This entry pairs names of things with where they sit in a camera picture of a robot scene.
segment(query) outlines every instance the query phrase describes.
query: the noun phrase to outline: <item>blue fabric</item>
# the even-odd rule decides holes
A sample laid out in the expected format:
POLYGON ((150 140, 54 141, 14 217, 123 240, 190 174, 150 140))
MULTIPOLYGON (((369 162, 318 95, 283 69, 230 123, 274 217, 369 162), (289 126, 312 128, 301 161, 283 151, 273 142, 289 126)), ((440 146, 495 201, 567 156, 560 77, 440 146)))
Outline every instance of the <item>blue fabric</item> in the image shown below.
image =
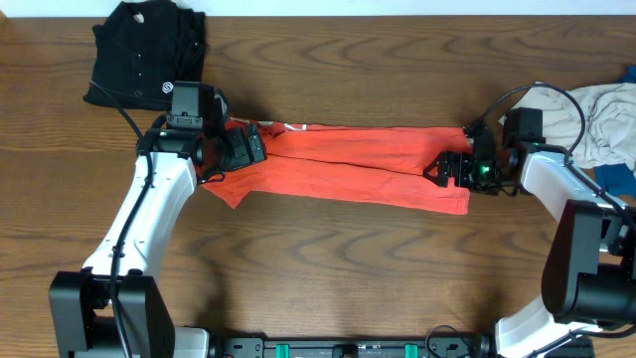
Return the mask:
MULTIPOLYGON (((636 66, 627 68, 627 74, 619 81, 621 84, 636 84, 636 66)), ((594 168, 596 183, 612 195, 628 194, 636 198, 636 178, 627 165, 601 165, 594 168)))

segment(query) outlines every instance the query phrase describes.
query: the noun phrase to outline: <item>folded black fabric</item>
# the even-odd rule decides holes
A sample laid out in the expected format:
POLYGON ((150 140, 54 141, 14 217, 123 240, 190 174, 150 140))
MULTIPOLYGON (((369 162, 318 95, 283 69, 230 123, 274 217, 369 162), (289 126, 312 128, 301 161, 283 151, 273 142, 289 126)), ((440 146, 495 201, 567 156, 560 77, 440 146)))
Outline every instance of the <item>folded black fabric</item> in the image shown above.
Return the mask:
MULTIPOLYGON (((206 52, 206 17, 170 0, 120 3, 92 31, 97 60, 92 80, 124 107, 166 110, 174 81, 199 82, 206 52)), ((83 99, 110 106, 98 90, 83 99)))

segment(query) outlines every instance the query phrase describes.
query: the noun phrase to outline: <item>tabletop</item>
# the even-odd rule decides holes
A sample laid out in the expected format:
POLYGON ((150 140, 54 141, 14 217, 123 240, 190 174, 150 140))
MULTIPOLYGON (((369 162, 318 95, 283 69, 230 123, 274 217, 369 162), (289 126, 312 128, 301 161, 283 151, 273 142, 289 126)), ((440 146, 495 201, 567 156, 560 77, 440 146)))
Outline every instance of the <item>tabletop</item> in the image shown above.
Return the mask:
MULTIPOLYGON (((82 101, 103 19, 0 24, 0 356, 57 354, 48 289, 106 234, 134 133, 82 101)), ((503 92, 615 82, 634 17, 208 18, 203 82, 236 115, 355 126, 461 126, 503 92)), ((156 112, 131 110, 141 128, 156 112)), ((540 294, 557 224, 533 197, 473 194, 465 216, 251 193, 186 203, 158 277, 178 325, 220 335, 488 332, 540 294)), ((635 339, 596 340, 632 357, 635 339)))

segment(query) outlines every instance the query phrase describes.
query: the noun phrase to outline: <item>white cloth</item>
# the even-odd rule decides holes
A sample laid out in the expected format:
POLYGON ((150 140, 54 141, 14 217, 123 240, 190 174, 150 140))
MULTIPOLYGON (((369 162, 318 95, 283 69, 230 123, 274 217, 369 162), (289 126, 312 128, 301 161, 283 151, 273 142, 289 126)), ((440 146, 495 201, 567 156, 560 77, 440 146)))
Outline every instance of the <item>white cloth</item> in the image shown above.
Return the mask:
MULTIPOLYGON (((593 168, 625 163, 634 172, 636 85, 590 86, 568 93, 578 101, 585 115, 585 133, 572 153, 576 165, 593 168)), ((574 144, 580 131, 580 118, 574 105, 564 95, 552 89, 533 88, 514 108, 521 106, 544 111, 547 144, 566 149, 574 144)))

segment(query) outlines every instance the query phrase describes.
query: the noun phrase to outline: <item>folded red fabric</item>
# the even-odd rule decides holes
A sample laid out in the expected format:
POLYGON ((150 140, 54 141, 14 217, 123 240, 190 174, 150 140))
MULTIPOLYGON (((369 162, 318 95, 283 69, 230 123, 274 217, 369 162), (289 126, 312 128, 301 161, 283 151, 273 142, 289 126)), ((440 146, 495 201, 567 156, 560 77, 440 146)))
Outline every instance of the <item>folded red fabric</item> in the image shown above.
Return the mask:
MULTIPOLYGON (((232 118, 228 127, 249 121, 232 118)), ((264 162, 204 188, 235 208, 250 191, 468 212, 469 191, 439 188, 422 172, 442 151, 470 152, 461 128, 343 127, 255 122, 264 162)))

